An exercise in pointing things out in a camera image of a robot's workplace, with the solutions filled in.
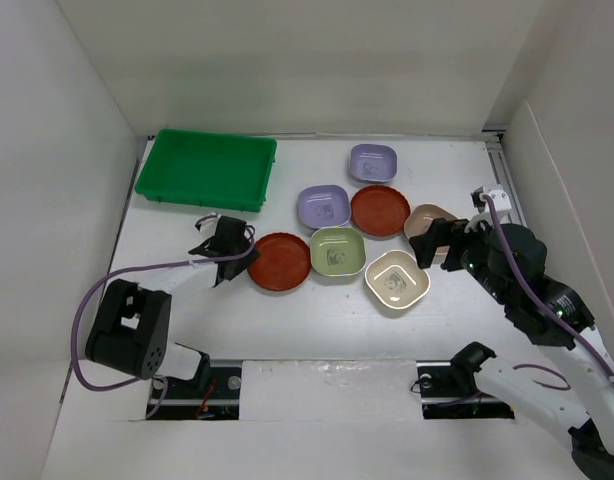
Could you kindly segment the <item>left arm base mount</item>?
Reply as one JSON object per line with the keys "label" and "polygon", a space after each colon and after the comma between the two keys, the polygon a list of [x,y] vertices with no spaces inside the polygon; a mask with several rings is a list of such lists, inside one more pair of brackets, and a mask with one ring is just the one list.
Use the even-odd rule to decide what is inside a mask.
{"label": "left arm base mount", "polygon": [[154,381],[147,400],[147,420],[237,421],[242,366],[240,361],[211,360],[199,387],[168,377],[166,395],[150,415],[163,393],[162,383]]}

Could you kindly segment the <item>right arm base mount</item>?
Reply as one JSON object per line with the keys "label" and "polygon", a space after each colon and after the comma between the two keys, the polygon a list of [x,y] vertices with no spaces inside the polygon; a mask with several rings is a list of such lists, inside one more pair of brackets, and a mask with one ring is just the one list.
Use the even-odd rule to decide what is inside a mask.
{"label": "right arm base mount", "polygon": [[459,379],[449,361],[419,361],[410,392],[419,396],[424,420],[513,420],[513,409]]}

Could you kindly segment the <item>red round plate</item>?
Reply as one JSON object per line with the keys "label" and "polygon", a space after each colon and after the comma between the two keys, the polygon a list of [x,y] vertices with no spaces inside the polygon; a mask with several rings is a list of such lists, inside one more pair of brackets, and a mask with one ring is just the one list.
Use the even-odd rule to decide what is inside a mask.
{"label": "red round plate", "polygon": [[407,199],[384,185],[362,188],[352,197],[350,206],[352,223],[374,237],[398,234],[411,213]]}
{"label": "red round plate", "polygon": [[308,245],[293,234],[276,232],[256,241],[258,258],[248,267],[251,280],[262,289],[285,292],[301,285],[311,271]]}

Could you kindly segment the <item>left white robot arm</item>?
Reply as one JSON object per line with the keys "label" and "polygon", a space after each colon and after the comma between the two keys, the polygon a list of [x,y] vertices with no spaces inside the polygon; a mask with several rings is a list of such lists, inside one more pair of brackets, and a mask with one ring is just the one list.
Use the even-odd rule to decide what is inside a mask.
{"label": "left white robot arm", "polygon": [[175,384],[188,396],[209,387],[207,354],[170,341],[176,296],[212,290],[241,275],[259,258],[256,229],[225,215],[195,225],[211,231],[186,258],[108,272],[86,291],[74,313],[70,356],[78,383],[109,392],[141,381]]}

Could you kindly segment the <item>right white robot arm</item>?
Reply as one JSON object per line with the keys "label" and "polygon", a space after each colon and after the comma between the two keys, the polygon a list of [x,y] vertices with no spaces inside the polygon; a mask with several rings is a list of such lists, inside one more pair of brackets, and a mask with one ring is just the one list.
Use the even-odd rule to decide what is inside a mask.
{"label": "right white robot arm", "polygon": [[408,242],[421,269],[446,248],[442,270],[469,273],[564,375],[577,400],[537,385],[479,342],[450,359],[452,387],[514,407],[561,442],[587,478],[614,479],[614,362],[581,297],[546,275],[545,244],[521,225],[480,222],[468,230],[464,220],[444,219]]}

